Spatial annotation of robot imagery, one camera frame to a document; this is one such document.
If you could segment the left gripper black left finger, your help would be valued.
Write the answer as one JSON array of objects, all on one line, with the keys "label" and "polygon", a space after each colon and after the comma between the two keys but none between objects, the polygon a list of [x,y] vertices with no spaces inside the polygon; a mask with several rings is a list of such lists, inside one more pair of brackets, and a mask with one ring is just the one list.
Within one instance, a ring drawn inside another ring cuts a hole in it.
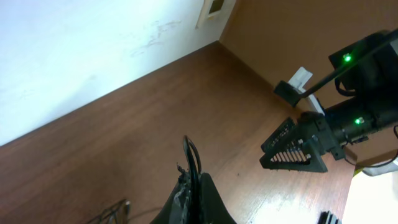
[{"label": "left gripper black left finger", "polygon": [[186,224],[191,206],[190,174],[177,164],[180,175],[166,203],[150,224]]}]

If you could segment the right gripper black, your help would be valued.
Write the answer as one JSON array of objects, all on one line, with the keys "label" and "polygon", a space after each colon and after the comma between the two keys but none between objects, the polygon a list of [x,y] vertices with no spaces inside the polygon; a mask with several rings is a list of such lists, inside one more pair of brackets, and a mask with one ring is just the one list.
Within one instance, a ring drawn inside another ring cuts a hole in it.
[{"label": "right gripper black", "polygon": [[[325,110],[325,119],[339,145],[356,144],[359,139],[397,124],[397,97],[354,97]],[[261,145],[265,154],[259,162],[264,169],[327,172],[314,140],[300,143],[289,134],[295,123],[291,117]]]}]

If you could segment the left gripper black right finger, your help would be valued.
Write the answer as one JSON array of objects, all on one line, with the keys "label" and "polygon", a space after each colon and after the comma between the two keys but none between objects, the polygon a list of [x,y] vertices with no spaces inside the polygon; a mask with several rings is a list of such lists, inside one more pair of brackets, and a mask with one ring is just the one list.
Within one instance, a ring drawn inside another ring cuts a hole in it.
[{"label": "left gripper black right finger", "polygon": [[206,224],[236,224],[209,173],[200,176],[200,219]]}]

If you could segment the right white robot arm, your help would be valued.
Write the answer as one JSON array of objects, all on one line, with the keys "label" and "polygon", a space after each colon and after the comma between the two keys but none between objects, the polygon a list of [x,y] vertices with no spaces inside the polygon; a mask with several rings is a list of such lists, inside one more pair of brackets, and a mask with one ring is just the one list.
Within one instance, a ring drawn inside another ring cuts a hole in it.
[{"label": "right white robot arm", "polygon": [[333,81],[347,100],[321,111],[287,118],[262,144],[265,169],[327,172],[322,155],[346,157],[344,147],[397,126],[397,31],[373,33],[329,56],[334,71],[301,92],[281,81],[276,95],[292,106]]}]

